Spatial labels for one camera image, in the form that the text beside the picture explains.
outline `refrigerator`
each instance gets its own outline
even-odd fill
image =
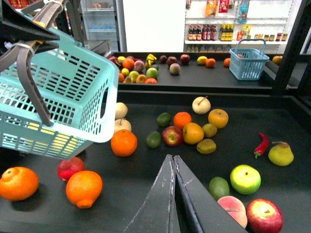
[[[110,52],[126,51],[122,4],[117,0],[81,0],[85,47],[92,49],[103,42]]]

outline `red chili pepper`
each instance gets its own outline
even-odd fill
[[[263,133],[259,133],[259,136],[261,137],[261,143],[254,150],[254,155],[256,159],[263,155],[269,145],[269,139],[266,135],[264,135]]]

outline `small orange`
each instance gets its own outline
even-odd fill
[[[37,174],[29,168],[16,166],[7,169],[0,179],[0,196],[10,201],[25,200],[39,187]]]
[[[183,137],[185,143],[195,145],[203,140],[204,132],[201,126],[191,122],[183,128]]]
[[[231,61],[230,58],[226,58],[226,59],[224,60],[224,66],[227,67],[227,68],[229,68],[229,66],[230,66],[230,61]]]
[[[94,171],[79,171],[73,174],[66,185],[69,201],[80,209],[90,208],[103,189],[103,180]]]
[[[130,58],[125,58],[122,62],[122,66],[123,68],[128,69],[129,71],[131,71],[132,69],[134,69],[134,60],[130,59]]]
[[[125,77],[122,73],[119,73],[119,82],[122,83],[124,81]]]
[[[213,109],[208,114],[208,122],[216,125],[218,129],[222,129],[229,121],[228,113],[223,109]]]
[[[125,129],[116,131],[111,138],[111,148],[116,156],[130,156],[137,148],[137,137]]]
[[[207,68],[213,68],[216,65],[216,60],[214,58],[208,58],[205,65]]]
[[[184,126],[192,122],[192,117],[187,112],[179,112],[174,116],[173,124],[174,126],[183,130]]]

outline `blue plastic basket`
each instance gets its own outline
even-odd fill
[[[261,50],[241,49],[239,45],[243,41],[263,41]],[[235,49],[230,49],[229,69],[238,80],[259,80],[269,57],[263,54],[266,42],[263,39],[241,40]]]
[[[54,28],[59,49],[32,58],[31,73],[53,125],[44,125],[21,85],[16,63],[0,74],[0,146],[69,159],[114,131],[118,68]]]

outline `pear stem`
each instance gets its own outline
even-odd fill
[[[207,99],[207,96],[205,96],[203,99],[201,99],[201,101],[198,103],[198,105],[200,105],[200,103],[201,103],[204,99]]]

